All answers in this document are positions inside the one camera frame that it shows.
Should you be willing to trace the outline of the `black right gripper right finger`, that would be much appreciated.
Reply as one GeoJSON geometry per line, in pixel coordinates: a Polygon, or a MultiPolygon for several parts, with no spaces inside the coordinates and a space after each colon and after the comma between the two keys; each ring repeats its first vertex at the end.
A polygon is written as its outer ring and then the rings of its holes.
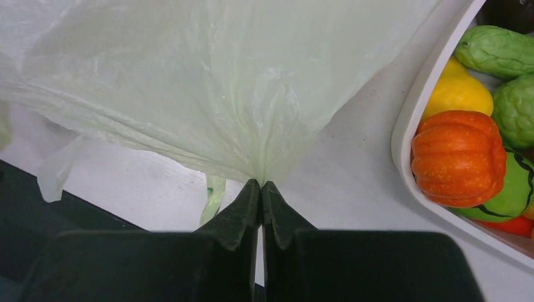
{"type": "Polygon", "coordinates": [[[449,236],[320,230],[272,182],[261,190],[268,301],[483,301],[449,236]]]}

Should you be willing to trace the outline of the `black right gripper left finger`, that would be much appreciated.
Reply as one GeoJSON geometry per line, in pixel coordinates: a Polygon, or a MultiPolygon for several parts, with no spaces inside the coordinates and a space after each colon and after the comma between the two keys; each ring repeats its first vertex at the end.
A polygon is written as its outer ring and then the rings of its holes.
{"type": "Polygon", "coordinates": [[[90,231],[55,237],[20,301],[252,301],[260,186],[194,232],[90,231]]]}

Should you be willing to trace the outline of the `pale green plastic grocery bag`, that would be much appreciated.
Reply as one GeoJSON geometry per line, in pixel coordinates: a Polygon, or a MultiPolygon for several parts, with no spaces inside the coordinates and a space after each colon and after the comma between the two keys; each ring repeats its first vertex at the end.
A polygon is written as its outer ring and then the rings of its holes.
{"type": "Polygon", "coordinates": [[[437,1],[2,1],[1,101],[77,138],[37,181],[58,201],[89,139],[227,180],[285,178],[437,1]]]}

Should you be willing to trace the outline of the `white vegetable basket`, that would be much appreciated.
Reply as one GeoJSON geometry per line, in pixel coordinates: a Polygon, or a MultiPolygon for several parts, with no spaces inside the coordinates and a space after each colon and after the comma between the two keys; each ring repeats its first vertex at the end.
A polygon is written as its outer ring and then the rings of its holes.
{"type": "Polygon", "coordinates": [[[391,154],[402,182],[413,198],[428,211],[443,221],[468,233],[473,239],[484,243],[489,250],[495,250],[504,257],[514,259],[529,271],[533,271],[533,244],[530,240],[503,232],[489,230],[464,217],[450,212],[423,196],[412,176],[411,141],[418,127],[424,107],[438,80],[446,61],[453,53],[464,31],[475,19],[484,1],[465,1],[448,27],[437,40],[427,56],[414,83],[407,94],[404,105],[394,126],[391,138],[391,154]]]}

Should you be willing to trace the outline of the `orange toy pumpkin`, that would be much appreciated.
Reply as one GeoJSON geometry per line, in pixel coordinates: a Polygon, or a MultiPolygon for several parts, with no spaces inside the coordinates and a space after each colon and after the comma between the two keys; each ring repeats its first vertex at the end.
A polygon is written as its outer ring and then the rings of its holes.
{"type": "Polygon", "coordinates": [[[432,202],[471,208],[504,187],[507,154],[494,120],[476,111],[451,110],[423,121],[411,142],[411,170],[432,202]]]}

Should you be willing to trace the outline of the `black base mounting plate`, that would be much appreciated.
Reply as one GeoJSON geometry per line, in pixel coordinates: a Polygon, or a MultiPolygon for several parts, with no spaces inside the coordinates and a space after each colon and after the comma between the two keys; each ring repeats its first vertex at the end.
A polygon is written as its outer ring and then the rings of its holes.
{"type": "Polygon", "coordinates": [[[75,230],[136,230],[134,225],[71,193],[60,201],[42,199],[37,179],[1,162],[1,275],[22,282],[56,235],[75,230]]]}

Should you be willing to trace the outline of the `red toy chili pepper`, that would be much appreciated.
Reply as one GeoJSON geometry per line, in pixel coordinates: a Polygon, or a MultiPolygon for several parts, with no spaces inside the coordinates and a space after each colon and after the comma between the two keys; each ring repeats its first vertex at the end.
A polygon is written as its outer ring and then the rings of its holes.
{"type": "Polygon", "coordinates": [[[519,216],[504,222],[489,222],[479,220],[476,220],[475,222],[492,230],[498,230],[500,232],[525,238],[531,238],[531,232],[533,230],[533,220],[525,218],[524,216],[519,216]]]}

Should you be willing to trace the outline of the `green striped toy melon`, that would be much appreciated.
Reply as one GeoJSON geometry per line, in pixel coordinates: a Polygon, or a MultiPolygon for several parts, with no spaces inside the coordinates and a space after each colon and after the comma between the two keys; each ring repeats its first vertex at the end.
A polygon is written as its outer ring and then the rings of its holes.
{"type": "Polygon", "coordinates": [[[533,202],[533,164],[517,151],[506,147],[506,175],[501,192],[482,205],[450,208],[458,216],[488,222],[504,222],[521,216],[533,202]]]}

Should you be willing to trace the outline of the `yellow toy pear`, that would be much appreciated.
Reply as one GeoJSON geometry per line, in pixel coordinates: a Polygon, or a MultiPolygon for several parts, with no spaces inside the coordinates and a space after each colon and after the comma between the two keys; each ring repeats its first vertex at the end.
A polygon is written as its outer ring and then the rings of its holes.
{"type": "Polygon", "coordinates": [[[491,116],[494,110],[488,88],[470,75],[455,57],[450,57],[441,73],[421,121],[450,110],[476,111],[491,116]]]}

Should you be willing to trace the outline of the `light green toy cabbage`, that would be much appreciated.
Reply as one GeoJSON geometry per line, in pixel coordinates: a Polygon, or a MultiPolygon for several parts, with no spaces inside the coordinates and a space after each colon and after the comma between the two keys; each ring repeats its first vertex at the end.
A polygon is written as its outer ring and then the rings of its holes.
{"type": "Polygon", "coordinates": [[[516,148],[533,147],[533,75],[506,82],[493,95],[495,121],[503,139],[516,148]]]}

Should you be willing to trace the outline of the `light green toy gourd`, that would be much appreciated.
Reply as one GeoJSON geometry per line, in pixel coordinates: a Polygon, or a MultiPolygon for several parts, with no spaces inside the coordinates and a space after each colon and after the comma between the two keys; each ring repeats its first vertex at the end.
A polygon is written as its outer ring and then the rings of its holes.
{"type": "Polygon", "coordinates": [[[491,25],[464,32],[454,50],[464,66],[500,79],[533,73],[533,37],[491,25]]]}

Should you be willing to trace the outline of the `dark toy eggplant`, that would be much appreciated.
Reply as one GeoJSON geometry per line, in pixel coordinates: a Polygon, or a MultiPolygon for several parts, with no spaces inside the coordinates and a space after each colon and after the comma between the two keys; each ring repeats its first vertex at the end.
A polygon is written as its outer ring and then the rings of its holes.
{"type": "Polygon", "coordinates": [[[533,32],[533,0],[487,0],[477,14],[480,25],[493,25],[522,34],[533,32]]]}

